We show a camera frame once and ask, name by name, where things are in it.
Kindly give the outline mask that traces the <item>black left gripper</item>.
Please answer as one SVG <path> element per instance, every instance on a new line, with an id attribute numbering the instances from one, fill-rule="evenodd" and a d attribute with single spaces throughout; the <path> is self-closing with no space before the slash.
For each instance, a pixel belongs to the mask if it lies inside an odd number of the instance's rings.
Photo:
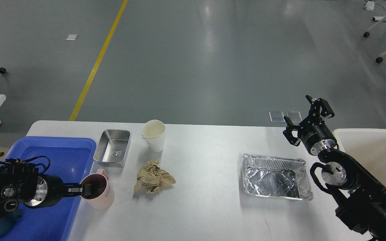
<path id="1" fill-rule="evenodd" d="M 65 197 L 91 197 L 93 191 L 93 185 L 63 183 L 63 180 L 56 175 L 40 174 L 34 197 L 24 205 L 30 209 L 51 207 L 57 204 L 64 195 Z"/>

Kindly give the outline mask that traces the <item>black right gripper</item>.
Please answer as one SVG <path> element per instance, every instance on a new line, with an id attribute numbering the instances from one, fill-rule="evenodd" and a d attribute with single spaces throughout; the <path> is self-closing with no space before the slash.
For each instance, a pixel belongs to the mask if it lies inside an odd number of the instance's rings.
<path id="1" fill-rule="evenodd" d="M 299 146 L 302 142 L 309 154 L 317 156 L 325 149 L 337 147 L 336 138 L 324 123 L 325 119 L 334 117 L 334 111 L 323 98 L 317 99 L 309 95 L 305 97 L 310 103 L 306 122 L 294 125 L 290 120 L 286 120 L 287 126 L 283 135 L 291 145 Z M 298 132 L 298 137 L 293 135 L 293 131 Z"/>

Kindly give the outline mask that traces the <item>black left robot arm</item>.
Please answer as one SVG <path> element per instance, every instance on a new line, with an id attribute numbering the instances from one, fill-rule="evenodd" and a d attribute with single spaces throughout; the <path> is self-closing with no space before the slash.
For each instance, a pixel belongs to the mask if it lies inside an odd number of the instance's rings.
<path id="1" fill-rule="evenodd" d="M 56 175 L 46 174 L 47 165 L 28 160 L 0 161 L 0 219 L 15 212 L 20 204 L 30 209 L 51 207 L 62 198 L 92 197 L 96 184 L 64 183 Z"/>

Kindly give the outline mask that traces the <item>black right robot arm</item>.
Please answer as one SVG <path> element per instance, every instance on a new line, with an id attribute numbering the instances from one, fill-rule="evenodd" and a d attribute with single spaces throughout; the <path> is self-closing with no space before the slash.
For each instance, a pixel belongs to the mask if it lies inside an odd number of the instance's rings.
<path id="1" fill-rule="evenodd" d="M 291 145 L 304 145 L 318 157 L 310 175 L 316 186 L 337 203 L 335 215 L 348 229 L 371 240 L 386 241 L 386 187 L 349 154 L 340 150 L 336 138 L 325 124 L 334 111 L 323 98 L 305 96 L 308 115 L 297 125 L 285 116 L 283 135 Z"/>

